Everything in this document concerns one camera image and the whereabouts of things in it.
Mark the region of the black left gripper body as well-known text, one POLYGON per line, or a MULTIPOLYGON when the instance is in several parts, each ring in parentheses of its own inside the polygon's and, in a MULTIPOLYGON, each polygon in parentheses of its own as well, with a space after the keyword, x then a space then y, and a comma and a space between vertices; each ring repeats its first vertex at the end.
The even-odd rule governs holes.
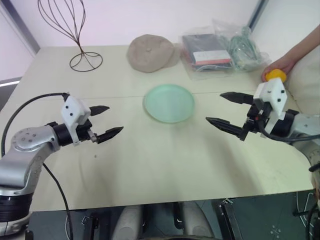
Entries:
POLYGON ((91 130, 92 123, 89 119, 85 121, 84 124, 79 124, 76 127, 76 134, 80 142, 84 141, 92 141, 93 143, 96 143, 98 140, 97 134, 93 133, 91 130))

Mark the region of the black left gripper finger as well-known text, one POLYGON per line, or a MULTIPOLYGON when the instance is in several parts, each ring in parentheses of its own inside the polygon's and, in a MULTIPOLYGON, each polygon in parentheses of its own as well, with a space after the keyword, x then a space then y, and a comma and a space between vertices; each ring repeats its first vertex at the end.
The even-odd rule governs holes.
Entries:
POLYGON ((105 131, 105 133, 96 136, 96 143, 101 144, 106 142, 112 138, 114 138, 117 134, 119 134, 123 130, 123 126, 114 127, 105 131))
POLYGON ((90 109, 90 116, 93 117, 109 110, 110 108, 105 105, 96 105, 96 106, 89 107, 89 109, 90 109))

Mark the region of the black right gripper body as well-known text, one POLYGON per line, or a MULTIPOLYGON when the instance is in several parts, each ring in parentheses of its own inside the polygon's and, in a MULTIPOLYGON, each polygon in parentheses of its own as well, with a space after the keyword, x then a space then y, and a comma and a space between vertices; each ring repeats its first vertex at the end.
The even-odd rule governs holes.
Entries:
POLYGON ((259 123, 261 123, 262 127, 265 127, 269 120, 271 111, 272 106, 269 102, 263 102, 260 106, 257 106, 255 103, 253 103, 249 108, 247 119, 240 131, 238 138, 241 141, 244 141, 249 132, 260 133, 261 131, 259 123))

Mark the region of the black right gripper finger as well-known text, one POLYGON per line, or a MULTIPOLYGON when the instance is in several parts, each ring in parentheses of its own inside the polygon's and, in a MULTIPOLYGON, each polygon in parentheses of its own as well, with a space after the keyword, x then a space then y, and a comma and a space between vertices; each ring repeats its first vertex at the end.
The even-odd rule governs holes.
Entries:
POLYGON ((231 92, 221 93, 220 96, 225 98, 228 101, 231 101, 237 104, 247 104, 247 105, 253 104, 253 95, 246 94, 246 93, 231 91, 231 92))
POLYGON ((241 127, 230 124, 230 122, 227 120, 223 120, 216 117, 206 117, 205 119, 217 129, 237 137, 240 135, 242 131, 241 127))

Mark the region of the person's bare hand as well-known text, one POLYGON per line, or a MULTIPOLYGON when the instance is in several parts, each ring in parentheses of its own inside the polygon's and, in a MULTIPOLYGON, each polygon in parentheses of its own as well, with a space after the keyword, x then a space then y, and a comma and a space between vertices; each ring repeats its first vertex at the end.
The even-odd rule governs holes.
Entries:
POLYGON ((298 59, 296 57, 293 57, 289 54, 285 54, 283 57, 272 62, 263 70, 261 74, 261 80, 265 82, 266 75, 275 69, 283 71, 288 76, 297 62, 298 62, 298 59))

